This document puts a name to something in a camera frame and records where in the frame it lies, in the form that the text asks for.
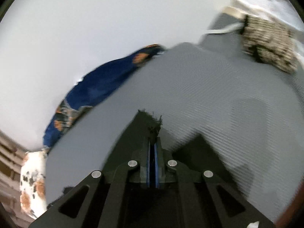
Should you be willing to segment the beige curtain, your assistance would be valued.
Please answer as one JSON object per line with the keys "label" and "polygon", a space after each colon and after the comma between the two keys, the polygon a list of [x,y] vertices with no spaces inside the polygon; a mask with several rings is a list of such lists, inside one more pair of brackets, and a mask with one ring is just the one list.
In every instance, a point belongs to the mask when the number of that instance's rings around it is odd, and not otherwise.
{"label": "beige curtain", "polygon": [[29,227],[33,219],[21,210],[20,179],[25,150],[1,132],[1,203],[17,227]]}

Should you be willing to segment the navy floral blanket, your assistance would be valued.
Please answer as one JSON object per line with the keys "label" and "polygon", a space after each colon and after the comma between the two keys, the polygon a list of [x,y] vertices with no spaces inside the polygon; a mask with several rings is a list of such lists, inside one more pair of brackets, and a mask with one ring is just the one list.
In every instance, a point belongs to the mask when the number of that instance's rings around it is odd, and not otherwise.
{"label": "navy floral blanket", "polygon": [[56,108],[45,129],[43,147],[53,147],[82,116],[106,100],[140,67],[164,52],[165,48],[159,44],[149,45],[83,76]]}

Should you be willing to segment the black pants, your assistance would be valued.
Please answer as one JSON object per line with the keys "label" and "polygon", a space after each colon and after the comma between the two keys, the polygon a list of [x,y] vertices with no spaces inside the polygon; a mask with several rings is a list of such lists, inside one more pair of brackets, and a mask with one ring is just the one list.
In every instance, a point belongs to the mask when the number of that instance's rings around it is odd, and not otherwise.
{"label": "black pants", "polygon": [[56,200],[67,194],[93,170],[103,170],[112,151],[124,152],[117,143],[123,139],[138,142],[141,137],[149,137],[151,142],[150,207],[154,208],[158,188],[155,187],[154,145],[160,142],[158,134],[162,120],[139,111],[127,127],[120,131],[120,120],[101,121],[91,125],[82,121],[71,132],[62,137],[49,151],[47,159],[46,196],[47,205],[52,207]]}

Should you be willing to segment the white floral pillow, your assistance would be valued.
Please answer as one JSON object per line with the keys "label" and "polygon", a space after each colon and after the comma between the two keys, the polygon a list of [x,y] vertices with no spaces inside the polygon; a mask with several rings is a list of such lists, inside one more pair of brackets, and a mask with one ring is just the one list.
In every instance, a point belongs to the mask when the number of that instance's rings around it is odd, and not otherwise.
{"label": "white floral pillow", "polygon": [[45,179],[47,152],[25,153],[20,177],[21,210],[37,219],[47,210]]}

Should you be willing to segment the white patterned cloth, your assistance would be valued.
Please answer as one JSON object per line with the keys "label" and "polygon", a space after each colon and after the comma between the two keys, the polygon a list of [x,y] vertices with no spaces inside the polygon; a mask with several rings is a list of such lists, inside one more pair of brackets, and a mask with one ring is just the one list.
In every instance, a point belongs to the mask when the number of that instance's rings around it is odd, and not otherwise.
{"label": "white patterned cloth", "polygon": [[303,21],[289,0],[231,0],[231,5],[263,19],[278,20],[303,32]]}

